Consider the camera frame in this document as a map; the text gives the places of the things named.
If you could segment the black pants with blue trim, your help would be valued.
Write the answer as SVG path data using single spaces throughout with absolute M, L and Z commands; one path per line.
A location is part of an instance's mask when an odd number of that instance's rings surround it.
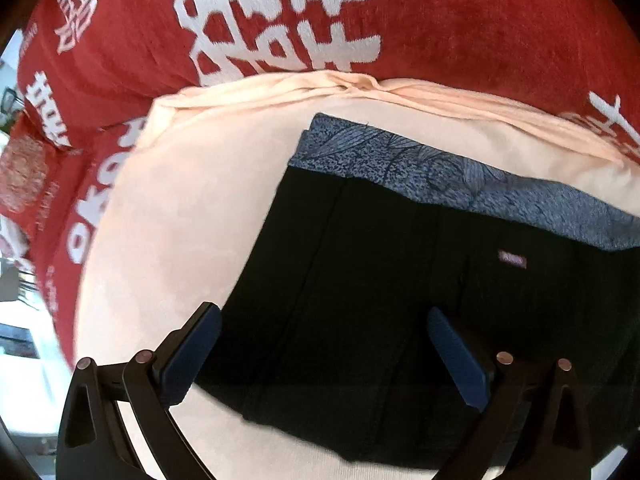
M 489 361 L 567 359 L 595 456 L 639 425 L 639 221 L 319 114 L 196 382 L 346 460 L 434 468 L 475 430 Z

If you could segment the peach cloth sofa seat cover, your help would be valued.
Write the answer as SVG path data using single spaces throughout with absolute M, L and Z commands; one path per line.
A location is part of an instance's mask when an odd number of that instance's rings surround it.
M 122 163 L 85 267 L 75 341 L 99 363 L 158 344 L 204 301 L 222 309 L 302 133 L 319 114 L 514 176 L 576 188 L 639 221 L 639 169 L 588 129 L 489 93 L 332 72 L 254 76 L 158 99 Z M 174 411 L 221 479 L 423 479 L 346 460 L 244 418 L 195 382 Z

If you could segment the red embroidered cushion left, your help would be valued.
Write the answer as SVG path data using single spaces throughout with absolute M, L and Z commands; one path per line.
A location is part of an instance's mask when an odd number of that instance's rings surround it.
M 89 159 L 79 150 L 59 148 L 25 113 L 17 115 L 1 154 L 1 214 L 29 240 L 57 226 L 84 176 Z

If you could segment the red sofa cover with characters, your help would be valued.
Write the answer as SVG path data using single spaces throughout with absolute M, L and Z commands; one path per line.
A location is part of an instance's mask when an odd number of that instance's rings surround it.
M 66 358 L 82 267 L 152 102 L 275 72 L 424 79 L 571 120 L 639 157 L 639 32 L 612 0 L 1 0 L 18 124 L 58 163 L 13 215 Z

